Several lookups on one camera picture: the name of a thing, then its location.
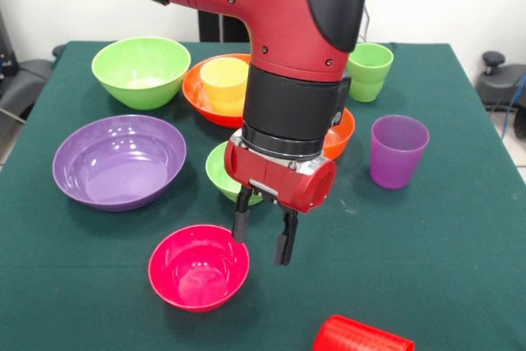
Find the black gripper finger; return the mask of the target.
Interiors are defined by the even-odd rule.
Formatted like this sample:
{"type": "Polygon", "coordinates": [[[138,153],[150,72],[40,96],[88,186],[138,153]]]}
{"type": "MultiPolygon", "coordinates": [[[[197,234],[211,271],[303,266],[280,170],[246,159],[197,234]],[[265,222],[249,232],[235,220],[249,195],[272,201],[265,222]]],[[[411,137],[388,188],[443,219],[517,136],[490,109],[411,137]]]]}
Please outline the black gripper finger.
{"type": "Polygon", "coordinates": [[[284,227],[278,236],[275,248],[275,264],[287,266],[293,254],[293,244],[298,228],[298,213],[286,206],[279,206],[283,211],[284,227]]]}
{"type": "Polygon", "coordinates": [[[232,236],[235,242],[244,242],[250,219],[249,200],[252,195],[250,188],[241,187],[238,193],[236,211],[233,221],[232,236]]]}

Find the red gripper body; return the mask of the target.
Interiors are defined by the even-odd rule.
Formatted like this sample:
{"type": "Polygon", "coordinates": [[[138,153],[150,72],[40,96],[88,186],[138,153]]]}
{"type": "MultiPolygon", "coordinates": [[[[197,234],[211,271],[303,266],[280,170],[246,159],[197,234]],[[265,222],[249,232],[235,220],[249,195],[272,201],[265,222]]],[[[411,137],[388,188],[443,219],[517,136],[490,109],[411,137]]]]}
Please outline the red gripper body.
{"type": "Polygon", "coordinates": [[[224,154],[227,174],[244,187],[272,196],[280,205],[307,213],[323,205],[337,168],[323,156],[291,165],[228,141],[224,154]]]}

